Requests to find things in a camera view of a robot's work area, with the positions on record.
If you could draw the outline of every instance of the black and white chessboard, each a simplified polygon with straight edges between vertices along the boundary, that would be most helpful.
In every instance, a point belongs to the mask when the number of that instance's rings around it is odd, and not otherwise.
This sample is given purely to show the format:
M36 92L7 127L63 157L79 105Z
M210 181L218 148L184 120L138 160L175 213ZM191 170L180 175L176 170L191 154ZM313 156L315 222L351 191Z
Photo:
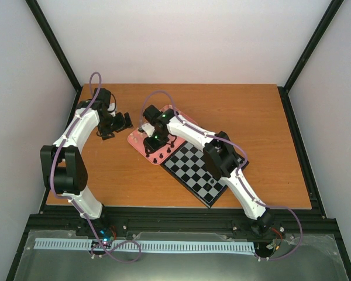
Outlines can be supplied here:
M228 187L207 172L202 156L195 146L184 142L161 166L210 208ZM239 155L238 161L243 163L244 158Z

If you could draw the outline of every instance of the white robotic arm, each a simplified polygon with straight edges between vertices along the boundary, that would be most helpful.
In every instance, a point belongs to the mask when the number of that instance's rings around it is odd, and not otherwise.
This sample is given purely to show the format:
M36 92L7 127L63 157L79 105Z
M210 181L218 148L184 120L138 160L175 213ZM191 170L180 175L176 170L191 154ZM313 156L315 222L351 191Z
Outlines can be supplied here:
M196 126L195 124L192 124L191 122L187 121L182 115L178 115L178 117L182 120L182 122L180 122L176 117L172 117L169 120L169 123L167 124L168 131L172 135L180 136L181 138L187 140L189 143L192 143L197 149L201 151L203 151L203 148L205 147L206 143L210 143L211 141L213 141L213 139L207 137L207 135L216 135L216 133L206 131ZM199 132L191 129L185 124L193 126L198 131L203 132L204 135L201 135ZM247 192L245 192L238 177L241 178L243 184L246 186L248 191L251 193L251 195L254 196L254 198L256 199L255 201L253 201L247 194ZM255 194L255 192L247 182L241 169L239 169L237 173L237 168L235 168L230 173L230 177L221 177L221 179L225 182L225 184L231 189L235 197L239 200L248 218L256 220L264 214L266 209L256 203L256 201L262 201L258 198L258 196Z
M43 146L40 151L44 185L50 188L51 165L56 150L62 146L56 160L57 164L64 162L65 165L56 165L53 181L55 192L73 202L81 217L87 216L91 220L101 217L103 205L87 186L87 171L81 157L83 146L95 127L98 127L102 139L113 137L113 131L132 127L129 114L126 113L125 117L122 113L116 114L116 106L110 104L110 97L111 93L102 88L87 110L90 100L80 102L63 135L53 145Z
M60 146L61 142L65 138L65 135L70 130L70 126L74 123L74 121L79 119L79 116L83 112L83 110L84 108L80 108L75 111L74 118L70 122L69 126L66 128L63 135L53 143L55 147ZM98 124L98 111L93 110L91 108L88 109L87 112L83 115L83 117L75 125L75 127L73 127L73 129L71 130L69 137L66 139L66 142L63 145L63 147L67 148L69 146L75 146L78 148L79 152L82 153L83 146L86 143L90 133L94 128L96 128L96 126L98 126ZM96 198L91 193L91 190L88 188L87 185L82 191L79 192L79 194L63 192L59 195L67 198L69 203L71 202L71 200L73 200L75 204L78 205L78 210L83 211L82 213L80 213L80 216L82 218L84 218L85 215L87 215L88 218L91 220L100 217L102 204L98 200L96 200Z
M231 145L228 148L229 152L227 152L225 149L226 144L224 142L219 142L218 140L210 137L219 136L219 134L206 131L198 127L197 125L186 120L180 114L175 116L172 109L168 109L166 112L160 112L153 105L151 105L144 111L143 116L153 127L153 130L151 130L153 137L155 136L157 139L161 139L166 138L168 134L172 134L187 140L196 148L203 151L204 162L207 170L216 179L221 179L224 181L225 184L232 190L235 197L241 203L248 218L254 221L264 219L265 222L260 226L261 232L266 230L268 224L267 222L271 220L271 218L269 218L270 216L268 215L267 208L257 203L260 202L264 204L247 182L241 168L238 167L237 162L232 161L234 157L236 158L237 154ZM221 133L223 138L229 140L225 133Z

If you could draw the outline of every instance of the orange wooden surface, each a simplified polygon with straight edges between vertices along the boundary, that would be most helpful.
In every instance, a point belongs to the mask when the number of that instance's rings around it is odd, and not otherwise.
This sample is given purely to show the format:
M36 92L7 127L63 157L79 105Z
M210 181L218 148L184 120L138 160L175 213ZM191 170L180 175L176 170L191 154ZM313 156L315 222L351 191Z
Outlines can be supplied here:
M176 106L207 130L225 131L247 153L245 176L267 204L311 208L293 140L276 85L241 84L105 84L115 94L118 111L129 112L136 128L144 99L154 90L166 90ZM81 100L91 98L85 85ZM163 94L147 105L169 104ZM162 167L149 163L128 144L127 129L102 141L91 133L82 152L88 187L105 205L151 207L205 207ZM67 204L51 194L47 204ZM239 208L227 189L213 208Z

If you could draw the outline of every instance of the pink chess piece tray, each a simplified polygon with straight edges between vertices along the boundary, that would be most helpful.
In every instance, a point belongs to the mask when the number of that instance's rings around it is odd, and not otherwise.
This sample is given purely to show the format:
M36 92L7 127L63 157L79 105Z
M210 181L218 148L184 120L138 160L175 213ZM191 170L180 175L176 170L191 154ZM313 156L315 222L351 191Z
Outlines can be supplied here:
M171 108L171 105L166 105L165 107L163 107L162 109L160 109L160 111L166 111L169 108ZM190 117L188 117L185 113L183 113L182 111L176 109L186 120L194 123L197 125L197 123L192 120ZM160 148L158 151L150 154L149 157L146 157L146 152L144 150L144 144L143 144L143 140L147 137L147 134L145 132L139 132L138 131L139 128L136 128L129 136L128 136L128 142L129 144L131 144L141 155L144 156L144 158L146 158L149 162L151 162L154 165L159 165L161 163L164 162L165 159L167 159L169 157L169 155L171 155L177 148L180 147L180 145L182 143L184 143L184 139L177 137L177 139L175 140L175 142L173 143L174 147L171 148L170 145L165 145L162 148ZM169 138L169 142L171 143L175 137L173 136L168 136Z

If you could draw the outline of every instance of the black aluminum frame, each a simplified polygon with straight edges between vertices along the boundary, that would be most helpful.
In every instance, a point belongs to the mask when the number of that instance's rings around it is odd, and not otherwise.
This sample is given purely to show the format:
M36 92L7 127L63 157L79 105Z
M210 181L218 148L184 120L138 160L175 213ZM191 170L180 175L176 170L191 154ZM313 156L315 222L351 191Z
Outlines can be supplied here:
M73 118L75 107L81 94L82 86L80 86L69 62L66 59L65 54L61 49L61 46L59 45L39 4L37 3L37 0L26 0L26 2L76 91L75 100L68 119L69 124ZM305 150L297 120L288 96L290 89L296 82L296 79L300 75L302 69L316 48L318 42L321 40L322 35L325 33L342 3L343 0L332 0L330 2L324 16L315 29L314 34L310 38L285 86L278 87L278 92L283 104L288 126L294 141L294 146L312 205L311 210L296 210L295 212L302 222L304 233L334 235L347 272L347 276L349 280L351 280L351 262L343 243L338 224L335 219L326 218L325 210L322 205L307 152ZM84 219L80 218L79 213L74 209L74 207L46 205L45 203L48 193L48 190L46 190L39 213L29 216L29 220L18 246L17 253L14 257L12 267L9 271L7 281L14 280L23 247L26 243L30 230L72 229L76 230L77 234L92 237L92 232L87 223ZM241 231L239 228L237 231L233 231L233 226L242 225L246 221L246 216L244 215L243 210L137 207L107 207L107 210L108 215L116 225L118 235L122 237L130 238L132 237L132 234L137 234L142 231L211 232L224 234L228 237L244 238L248 241L262 241L262 239L251 235L249 232ZM297 223L290 213L284 210L275 210L275 215L276 221L286 229L286 233L298 232Z

